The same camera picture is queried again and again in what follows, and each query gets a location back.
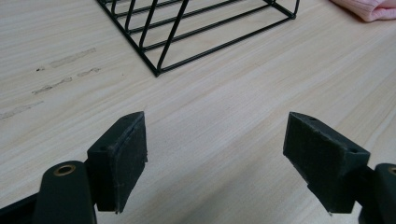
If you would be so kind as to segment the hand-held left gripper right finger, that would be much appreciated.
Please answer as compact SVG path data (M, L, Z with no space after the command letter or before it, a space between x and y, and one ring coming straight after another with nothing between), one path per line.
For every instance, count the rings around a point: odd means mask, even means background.
M353 179L370 153L319 119L291 112L283 146L286 156L330 213L349 213L355 203Z

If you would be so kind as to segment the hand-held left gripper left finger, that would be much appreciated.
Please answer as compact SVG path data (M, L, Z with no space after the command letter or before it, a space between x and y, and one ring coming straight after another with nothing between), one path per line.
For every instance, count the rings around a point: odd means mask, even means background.
M121 213L148 161L144 112L118 119L87 154L93 201L98 210Z

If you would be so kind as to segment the pink cloth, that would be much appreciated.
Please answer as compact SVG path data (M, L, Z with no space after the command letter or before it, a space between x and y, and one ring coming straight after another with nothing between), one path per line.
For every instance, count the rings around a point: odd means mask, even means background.
M366 22L396 20L396 0L331 0Z

